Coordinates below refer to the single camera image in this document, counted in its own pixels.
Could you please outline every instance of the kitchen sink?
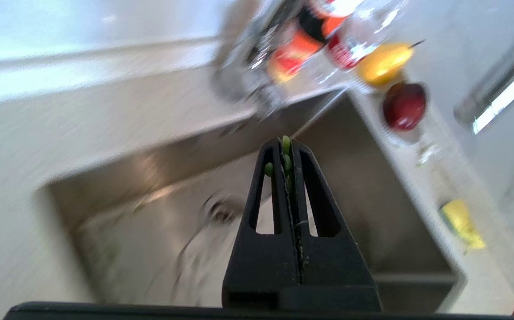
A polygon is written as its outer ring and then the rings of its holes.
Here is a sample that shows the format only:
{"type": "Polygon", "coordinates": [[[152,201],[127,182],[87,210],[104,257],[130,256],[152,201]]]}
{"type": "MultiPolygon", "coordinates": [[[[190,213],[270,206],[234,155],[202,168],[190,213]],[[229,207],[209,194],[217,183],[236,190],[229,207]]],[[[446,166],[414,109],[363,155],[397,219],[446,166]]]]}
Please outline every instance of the kitchen sink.
{"type": "MultiPolygon", "coordinates": [[[[283,134],[314,152],[384,310],[435,312],[456,274],[343,91],[49,184],[97,301],[221,306],[257,151],[283,134]]],[[[265,184],[259,233],[272,233],[270,194],[265,184]]]]}

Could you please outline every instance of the red apple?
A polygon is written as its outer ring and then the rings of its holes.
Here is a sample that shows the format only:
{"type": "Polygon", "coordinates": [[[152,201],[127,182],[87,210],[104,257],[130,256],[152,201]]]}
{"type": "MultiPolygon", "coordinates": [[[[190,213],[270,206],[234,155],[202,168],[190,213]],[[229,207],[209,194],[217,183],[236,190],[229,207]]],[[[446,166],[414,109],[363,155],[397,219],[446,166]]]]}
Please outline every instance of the red apple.
{"type": "Polygon", "coordinates": [[[417,126],[426,108],[425,88],[420,83],[393,85],[383,100],[383,115],[387,124],[408,131],[417,126]]]}

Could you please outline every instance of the white countertop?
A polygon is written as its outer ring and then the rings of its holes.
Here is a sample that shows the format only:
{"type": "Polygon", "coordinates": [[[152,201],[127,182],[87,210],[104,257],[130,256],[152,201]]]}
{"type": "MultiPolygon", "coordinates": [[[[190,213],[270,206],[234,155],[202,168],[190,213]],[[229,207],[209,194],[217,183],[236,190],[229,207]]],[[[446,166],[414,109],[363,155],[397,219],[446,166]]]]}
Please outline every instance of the white countertop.
{"type": "MultiPolygon", "coordinates": [[[[210,87],[212,73],[211,67],[202,67],[0,103],[0,319],[11,306],[27,300],[92,300],[43,189],[47,182],[255,112],[249,103],[231,104],[217,97],[210,87]]],[[[303,99],[313,90],[298,77],[288,85],[292,99],[303,99]]],[[[418,146],[393,146],[380,130],[377,105],[350,93],[422,220],[466,280],[452,290],[441,310],[511,314],[514,293],[489,249],[464,255],[464,245],[437,214],[445,198],[462,197],[479,229],[496,225],[489,222],[487,209],[476,204],[482,199],[476,197],[479,184],[470,180],[468,166],[433,105],[422,127],[424,140],[442,150],[441,159],[416,168],[418,146]],[[461,183],[464,188],[456,187],[461,183]]]]}

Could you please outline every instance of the yellow fruit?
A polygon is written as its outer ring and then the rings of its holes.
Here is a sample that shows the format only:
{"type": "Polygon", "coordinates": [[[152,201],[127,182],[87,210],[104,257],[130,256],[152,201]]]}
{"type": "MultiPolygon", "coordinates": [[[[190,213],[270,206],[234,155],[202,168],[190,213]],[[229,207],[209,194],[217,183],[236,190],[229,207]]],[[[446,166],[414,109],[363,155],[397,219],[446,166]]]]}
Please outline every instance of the yellow fruit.
{"type": "Polygon", "coordinates": [[[407,43],[382,44],[359,63],[358,75],[369,85],[385,85],[397,77],[413,53],[407,43]]]}

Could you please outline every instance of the sponge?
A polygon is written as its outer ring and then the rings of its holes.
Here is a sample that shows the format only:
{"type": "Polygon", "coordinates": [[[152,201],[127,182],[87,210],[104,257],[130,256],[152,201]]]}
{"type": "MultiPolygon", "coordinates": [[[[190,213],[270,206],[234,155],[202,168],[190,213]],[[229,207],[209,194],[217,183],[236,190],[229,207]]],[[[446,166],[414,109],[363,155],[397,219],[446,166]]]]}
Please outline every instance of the sponge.
{"type": "Polygon", "coordinates": [[[484,240],[470,221],[464,201],[461,199],[450,201],[441,207],[440,213],[454,234],[463,239],[469,248],[482,249],[485,247],[484,240]]]}

